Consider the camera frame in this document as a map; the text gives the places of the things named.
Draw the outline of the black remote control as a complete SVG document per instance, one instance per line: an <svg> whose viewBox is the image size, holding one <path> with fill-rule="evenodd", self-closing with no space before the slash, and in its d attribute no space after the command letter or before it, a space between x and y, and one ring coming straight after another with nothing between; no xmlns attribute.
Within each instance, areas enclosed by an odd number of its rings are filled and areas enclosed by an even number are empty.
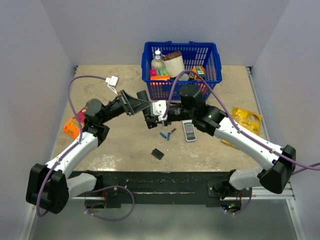
<svg viewBox="0 0 320 240"><path fill-rule="evenodd" d="M142 113L144 116L144 119L147 123L155 123L156 119L151 114L151 102L149 100L148 94L145 90L139 91L136 93L137 98L142 103Z"/></svg>

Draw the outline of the black remote battery cover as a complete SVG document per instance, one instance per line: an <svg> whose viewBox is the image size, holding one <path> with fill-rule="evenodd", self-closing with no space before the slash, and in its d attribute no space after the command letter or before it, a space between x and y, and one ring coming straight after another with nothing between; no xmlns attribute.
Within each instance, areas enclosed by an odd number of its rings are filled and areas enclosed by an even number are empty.
<svg viewBox="0 0 320 240"><path fill-rule="evenodd" d="M155 148L152 150L151 155L154 156L156 159L161 160L165 154L161 152L159 149Z"/></svg>

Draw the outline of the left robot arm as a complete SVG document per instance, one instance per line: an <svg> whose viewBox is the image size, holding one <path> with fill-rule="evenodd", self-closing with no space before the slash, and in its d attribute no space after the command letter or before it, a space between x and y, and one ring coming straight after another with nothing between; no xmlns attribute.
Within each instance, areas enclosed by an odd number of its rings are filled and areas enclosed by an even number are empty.
<svg viewBox="0 0 320 240"><path fill-rule="evenodd" d="M82 133L61 154L46 164L35 164L29 173L26 201L38 209L58 214L68 200L85 192L99 196L104 184L92 172L70 178L78 164L106 139L109 127L106 122L126 113L128 116L144 112L150 107L145 90L136 97L121 90L114 100L104 105L93 98L85 105Z"/></svg>

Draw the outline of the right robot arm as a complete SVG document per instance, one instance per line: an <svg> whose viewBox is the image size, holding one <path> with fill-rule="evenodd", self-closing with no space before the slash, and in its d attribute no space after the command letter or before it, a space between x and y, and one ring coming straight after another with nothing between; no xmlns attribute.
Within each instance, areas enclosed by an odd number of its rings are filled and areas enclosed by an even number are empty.
<svg viewBox="0 0 320 240"><path fill-rule="evenodd" d="M296 167L295 162L285 160L285 157L296 159L292 146L273 144L232 122L225 111L206 104L201 91L193 85L182 87L179 95L180 102L172 105L165 100L149 103L142 111L149 129L158 124L190 120L197 130L227 141L255 160L259 167L231 170L215 186L224 195L233 197L251 187L264 187L274 194L283 192Z"/></svg>

